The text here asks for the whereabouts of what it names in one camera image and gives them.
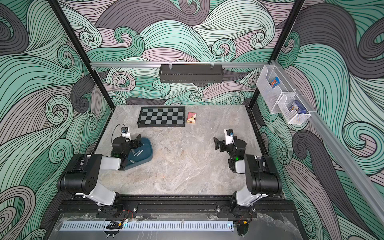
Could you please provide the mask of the teal plastic storage box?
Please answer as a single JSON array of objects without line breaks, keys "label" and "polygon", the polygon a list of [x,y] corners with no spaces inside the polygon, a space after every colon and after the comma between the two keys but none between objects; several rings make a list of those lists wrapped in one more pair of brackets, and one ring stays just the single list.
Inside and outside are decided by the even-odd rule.
[{"label": "teal plastic storage box", "polygon": [[120,171],[128,170],[139,165],[145,164],[153,158],[153,148],[151,141],[148,138],[142,138],[142,146],[137,149],[131,149],[126,158],[119,158]]}]

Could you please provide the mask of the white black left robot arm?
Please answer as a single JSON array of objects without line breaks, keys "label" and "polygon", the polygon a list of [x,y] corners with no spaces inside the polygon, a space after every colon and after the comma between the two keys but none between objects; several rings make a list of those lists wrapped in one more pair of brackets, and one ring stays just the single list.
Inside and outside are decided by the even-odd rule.
[{"label": "white black left robot arm", "polygon": [[99,173],[103,171],[122,171],[128,166],[129,154],[142,146],[141,135],[133,140],[124,136],[112,141],[112,156],[102,154],[75,154],[60,175],[57,189],[74,196],[82,196],[99,206],[113,206],[118,203],[117,192],[99,182]]}]

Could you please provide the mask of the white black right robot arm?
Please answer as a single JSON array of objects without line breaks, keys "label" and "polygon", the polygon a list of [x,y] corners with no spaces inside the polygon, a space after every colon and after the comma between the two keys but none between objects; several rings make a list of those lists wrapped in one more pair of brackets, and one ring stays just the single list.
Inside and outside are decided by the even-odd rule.
[{"label": "white black right robot arm", "polygon": [[216,150],[228,153],[230,170],[246,177],[245,186],[232,196],[230,202],[232,212],[252,207],[262,198],[281,193],[282,182],[272,157],[247,154],[247,143],[235,136],[226,136],[222,141],[217,138],[213,140]]}]

